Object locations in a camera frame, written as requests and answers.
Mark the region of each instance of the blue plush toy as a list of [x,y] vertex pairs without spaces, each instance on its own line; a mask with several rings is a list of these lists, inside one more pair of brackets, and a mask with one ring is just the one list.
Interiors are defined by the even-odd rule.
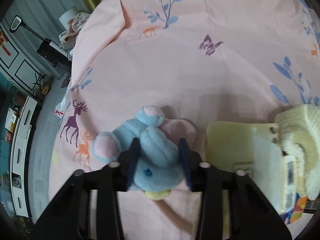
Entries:
[[[175,137],[185,134],[184,137],[193,143],[195,129],[191,124],[184,120],[167,120],[160,108],[145,106],[138,111],[136,118],[125,121],[113,132],[99,134],[92,144],[92,154],[101,163],[108,164],[129,149],[133,138],[139,138],[142,151],[134,176],[135,186],[131,189],[144,190],[152,199],[164,198],[184,178],[175,144],[177,141],[174,143],[174,139],[167,138],[174,136],[170,133],[174,130],[172,125],[170,127],[170,121],[179,122],[178,126],[184,127]],[[167,135],[159,128],[161,125],[162,130],[169,131]]]

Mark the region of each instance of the cabinet handle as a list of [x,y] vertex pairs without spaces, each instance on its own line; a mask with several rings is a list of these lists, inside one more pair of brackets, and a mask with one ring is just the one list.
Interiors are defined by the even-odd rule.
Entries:
[[19,163],[19,158],[20,158],[20,148],[18,148],[17,164]]
[[19,208],[21,208],[20,198],[18,197]]
[[28,113],[27,113],[26,119],[24,120],[24,125],[26,125],[26,123],[27,123],[27,119],[28,119],[28,117],[29,117],[29,113],[30,113],[30,110],[28,110]]

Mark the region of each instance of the white cabinet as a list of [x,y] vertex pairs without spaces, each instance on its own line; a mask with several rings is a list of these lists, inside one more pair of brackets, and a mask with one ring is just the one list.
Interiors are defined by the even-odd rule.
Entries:
[[26,139],[21,138],[20,136],[17,136],[15,138],[14,145],[12,145],[13,150],[13,160],[12,160],[12,171],[13,173],[22,176],[24,171],[24,162],[22,162],[23,159],[23,152],[24,152],[24,146],[26,144]]
[[37,101],[33,100],[31,97],[28,97],[24,107],[21,110],[20,114],[20,124],[18,129],[18,136],[26,139],[28,131],[30,129],[30,121],[32,114],[36,108]]
[[28,193],[27,179],[24,177],[27,145],[31,130],[31,118],[36,108],[37,101],[27,97],[20,117],[16,120],[16,128],[12,136],[12,148],[10,158],[10,180],[14,210],[17,215],[28,217],[26,194]]
[[25,200],[24,189],[12,188],[12,198],[14,208],[18,216],[28,217],[27,203]]

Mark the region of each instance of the plastic bag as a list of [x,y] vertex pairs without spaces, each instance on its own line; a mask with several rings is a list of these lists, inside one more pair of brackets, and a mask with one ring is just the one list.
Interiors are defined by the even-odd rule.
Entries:
[[66,94],[64,95],[61,103],[57,104],[56,109],[54,111],[55,115],[60,118],[63,117],[65,111],[67,110],[68,105],[70,104],[70,95],[69,95],[70,88],[71,88],[71,80],[70,80],[69,85],[67,87]]

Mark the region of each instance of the box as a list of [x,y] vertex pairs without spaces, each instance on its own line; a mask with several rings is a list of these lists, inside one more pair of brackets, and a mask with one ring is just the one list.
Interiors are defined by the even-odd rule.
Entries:
[[7,118],[5,119],[4,127],[9,131],[13,132],[14,124],[17,120],[18,113],[13,111],[11,108],[8,109]]
[[5,134],[5,141],[6,141],[7,143],[10,143],[10,141],[11,141],[11,136],[12,136],[12,133],[10,133],[9,131],[7,131],[6,134]]
[[308,198],[303,197],[301,198],[299,194],[296,195],[296,203],[292,210],[289,212],[280,215],[281,219],[284,221],[286,225],[289,225],[295,221],[297,221],[299,218],[301,218],[302,213],[304,209],[306,208]]

